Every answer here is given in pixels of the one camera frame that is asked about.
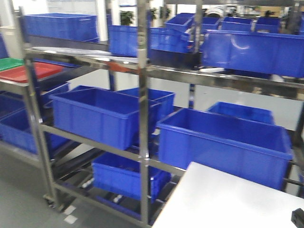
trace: plastic crate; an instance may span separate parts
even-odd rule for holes
[[[23,60],[17,58],[3,58],[0,59],[0,71],[12,69],[15,67],[22,66]]]
[[[254,108],[226,102],[216,102],[207,111],[266,124],[275,124],[272,112],[261,108]]]
[[[221,18],[203,18],[201,33],[207,29],[218,29]]]
[[[174,29],[180,32],[185,32],[191,27],[193,18],[174,17],[165,22],[167,29]]]
[[[21,100],[0,94],[0,119],[24,107],[24,103]]]
[[[52,95],[55,126],[124,150],[138,140],[139,103],[133,96],[103,89]],[[150,101],[149,133],[155,131],[160,103]]]
[[[7,57],[9,57],[9,55],[2,38],[2,34],[0,33],[0,58],[7,58]]]
[[[151,49],[188,53],[193,48],[188,33],[167,28],[150,28],[150,34]]]
[[[280,126],[181,109],[158,127],[160,161],[183,169],[194,161],[280,190],[293,157]]]
[[[116,56],[137,56],[137,27],[111,25],[109,50]],[[190,35],[173,29],[150,28],[149,47],[156,50],[187,53],[191,50]]]
[[[161,120],[162,118],[166,117],[167,115],[173,112],[173,102],[174,102],[175,93],[155,90],[155,89],[149,89],[148,91],[149,91],[148,97],[150,100],[161,103],[161,106],[157,114],[157,121]],[[117,92],[135,97],[139,96],[139,88],[126,89]]]
[[[92,163],[94,186],[137,200],[141,199],[140,163],[111,153],[105,153]],[[171,175],[150,168],[151,200],[170,181]]]
[[[280,33],[281,19],[279,18],[259,18],[256,23],[256,32]]]
[[[225,17],[222,21],[222,30],[251,31],[252,19]]]
[[[98,37],[96,15],[45,13],[25,15],[27,33],[35,36],[85,41]]]
[[[0,132],[2,132],[2,140],[22,148],[28,152],[37,154],[34,137],[28,121],[27,112],[22,109],[15,112],[2,120],[0,120]],[[53,151],[67,142],[66,138],[62,138],[54,134],[46,134],[49,137],[50,158],[53,158]]]
[[[201,52],[204,66],[304,76],[303,36],[207,30]]]
[[[42,79],[44,77],[59,73],[63,69],[62,66],[48,63],[34,63],[34,67],[37,79]],[[13,69],[1,71],[0,78],[19,83],[28,82],[28,77],[26,75],[26,70],[24,66],[19,66]]]
[[[114,55],[137,56],[137,27],[109,25],[109,51]]]

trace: white table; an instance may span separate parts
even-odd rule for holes
[[[192,162],[153,228],[295,228],[304,199]]]

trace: stainless steel shelving rack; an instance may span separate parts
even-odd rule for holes
[[[195,0],[194,3],[197,5],[197,9],[201,9],[202,0]],[[168,187],[168,194],[165,194],[163,200],[159,200],[157,205],[150,204],[149,196],[149,167],[159,168],[173,174],[176,174],[176,178],[172,180],[172,183],[178,181],[178,177],[182,176],[185,170],[172,167],[158,161],[157,158],[149,154],[148,145],[148,93],[147,93],[147,80],[148,78],[160,78],[177,82],[184,82],[193,85],[219,87],[225,89],[232,89],[238,91],[244,91],[248,93],[268,95],[274,97],[281,97],[293,100],[304,101],[304,81],[301,79],[286,78],[285,83],[273,82],[258,78],[249,78],[243,76],[215,74],[215,73],[203,73],[199,71],[191,71],[185,69],[175,69],[162,66],[150,65],[147,61],[147,27],[146,27],[146,14],[149,9],[149,0],[138,0],[138,62],[131,61],[117,61],[111,57],[88,57],[81,55],[71,55],[57,53],[52,50],[36,50],[29,48],[27,44],[24,44],[24,60],[28,74],[27,85],[14,85],[8,81],[0,82],[0,89],[8,90],[10,92],[23,94],[28,112],[31,119],[31,126],[33,134],[36,139],[36,145],[39,148],[39,161],[40,167],[45,177],[45,184],[47,186],[46,200],[49,205],[56,207],[58,210],[63,210],[70,202],[75,198],[79,198],[88,203],[96,205],[104,210],[107,210],[117,216],[122,217],[136,225],[141,227],[150,227],[153,220],[157,217],[158,212],[162,209],[163,203],[168,198],[167,195],[174,187]],[[19,25],[19,14],[17,11],[12,12],[15,14],[16,28],[20,28]],[[198,14],[195,17],[196,25],[200,28],[201,25],[201,10],[198,10]],[[200,44],[200,30],[196,31],[196,50]],[[33,58],[42,58],[66,63],[72,63],[82,65],[84,67],[77,68],[74,71],[69,72],[68,76],[54,77],[57,80],[52,82],[66,81],[68,78],[77,77],[79,75],[88,73],[94,69],[106,69],[109,72],[124,72],[139,75],[139,86],[140,86],[140,148],[139,150],[129,149],[122,151],[111,146],[95,142],[93,140],[84,138],[73,133],[69,133],[58,128],[55,128],[52,124],[51,118],[44,118],[44,109],[39,102],[39,83],[36,79]],[[293,138],[294,151],[295,151],[295,162],[301,169],[301,175],[304,171],[304,143],[302,140],[302,131],[304,125],[304,106],[300,114],[299,123],[295,131],[291,131]],[[72,144],[75,142],[76,145],[84,143],[95,147],[95,149],[89,150],[84,154],[75,157],[67,161],[62,165],[57,165],[56,161],[50,161],[48,155],[47,140],[45,137],[46,133],[53,133],[72,140]],[[3,144],[0,147],[7,151],[15,151],[15,148],[11,148],[8,145]],[[121,205],[113,204],[110,199],[113,195],[105,193],[104,197],[101,198],[90,190],[91,185],[86,187],[83,183],[86,183],[92,178],[92,171],[90,169],[90,161],[95,157],[99,156],[102,152],[111,152],[125,158],[140,162],[141,167],[141,185],[142,185],[142,199],[139,206],[136,206],[134,210],[125,209]],[[76,181],[70,182],[70,179],[75,178]],[[296,181],[288,180],[294,184],[301,185]]]

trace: gray floor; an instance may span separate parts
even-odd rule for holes
[[[0,154],[0,228],[137,228],[99,208],[75,200],[73,224],[42,199],[39,170]]]

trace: red tray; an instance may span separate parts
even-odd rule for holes
[[[36,76],[38,79],[42,79],[44,77],[59,73],[62,71],[63,66],[48,64],[48,63],[34,63]],[[25,72],[24,66],[19,66],[13,69],[4,70],[0,72],[0,78],[19,82],[19,83],[27,83],[28,77]]]

